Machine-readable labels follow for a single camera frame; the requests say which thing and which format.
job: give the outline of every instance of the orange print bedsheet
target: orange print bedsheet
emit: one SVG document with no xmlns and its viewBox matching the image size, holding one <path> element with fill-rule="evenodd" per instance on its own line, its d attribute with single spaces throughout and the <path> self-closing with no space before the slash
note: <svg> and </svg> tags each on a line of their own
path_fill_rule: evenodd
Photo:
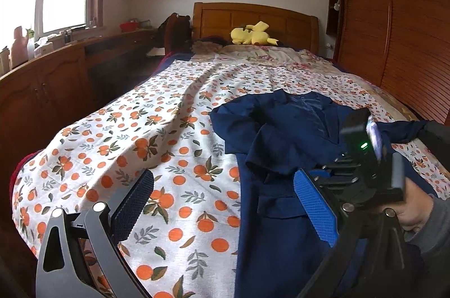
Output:
<svg viewBox="0 0 450 298">
<path fill-rule="evenodd" d="M 143 85 L 62 129 L 19 173 L 13 220 L 39 255 L 51 210 L 67 213 L 107 201 L 142 168 L 155 190 L 119 250 L 155 298 L 233 297 L 240 225 L 239 171 L 214 132 L 209 112 L 245 94 L 317 91 L 375 120 L 394 119 L 345 74 L 320 74 L 258 63 L 175 61 Z M 397 148 L 438 194 L 448 180 L 414 144 Z M 111 295 L 86 242 L 98 288 Z"/>
</svg>

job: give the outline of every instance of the pikachu plush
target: pikachu plush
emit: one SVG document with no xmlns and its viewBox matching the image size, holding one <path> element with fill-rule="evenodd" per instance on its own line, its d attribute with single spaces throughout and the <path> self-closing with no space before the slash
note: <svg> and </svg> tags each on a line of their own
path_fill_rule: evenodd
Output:
<svg viewBox="0 0 450 298">
<path fill-rule="evenodd" d="M 269 38 L 265 32 L 269 26 L 260 21 L 256 25 L 247 25 L 244 28 L 235 28 L 231 31 L 231 39 L 234 44 L 254 44 L 264 46 L 267 44 L 278 45 L 278 40 Z"/>
</svg>

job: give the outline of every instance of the red bowl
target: red bowl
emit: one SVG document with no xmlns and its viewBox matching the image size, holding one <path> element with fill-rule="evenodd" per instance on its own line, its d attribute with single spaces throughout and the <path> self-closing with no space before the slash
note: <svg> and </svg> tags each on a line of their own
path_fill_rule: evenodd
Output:
<svg viewBox="0 0 450 298">
<path fill-rule="evenodd" d="M 129 21 L 129 22 L 124 22 L 123 24 L 120 24 L 119 26 L 120 26 L 120 30 L 122 30 L 122 33 L 127 33 L 129 31 L 135 31 L 138 28 L 139 23 Z"/>
</svg>

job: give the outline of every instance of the cabinet door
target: cabinet door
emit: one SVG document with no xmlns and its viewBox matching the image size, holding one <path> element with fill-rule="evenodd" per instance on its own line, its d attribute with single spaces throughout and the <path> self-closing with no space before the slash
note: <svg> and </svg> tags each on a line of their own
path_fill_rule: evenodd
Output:
<svg viewBox="0 0 450 298">
<path fill-rule="evenodd" d="M 450 109 L 450 0 L 392 0 L 389 55 L 381 88 L 423 118 Z"/>
<path fill-rule="evenodd" d="M 3 180 L 9 180 L 23 157 L 48 144 L 43 113 L 43 97 L 33 71 L 0 82 L 0 170 Z"/>
<path fill-rule="evenodd" d="M 381 84 L 391 0 L 345 0 L 338 63 L 375 85 Z"/>
<path fill-rule="evenodd" d="M 42 61 L 38 77 L 53 136 L 95 110 L 82 48 L 67 49 Z"/>
</svg>

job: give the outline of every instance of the pink bottle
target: pink bottle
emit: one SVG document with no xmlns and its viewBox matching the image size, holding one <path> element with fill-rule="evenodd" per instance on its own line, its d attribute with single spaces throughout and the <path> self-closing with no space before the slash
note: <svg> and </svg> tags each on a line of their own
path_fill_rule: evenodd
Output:
<svg viewBox="0 0 450 298">
<path fill-rule="evenodd" d="M 22 27 L 14 29 L 14 43 L 11 46 L 11 68 L 17 67 L 20 64 L 28 61 L 28 52 L 26 45 L 28 43 L 28 36 L 22 35 Z"/>
</svg>

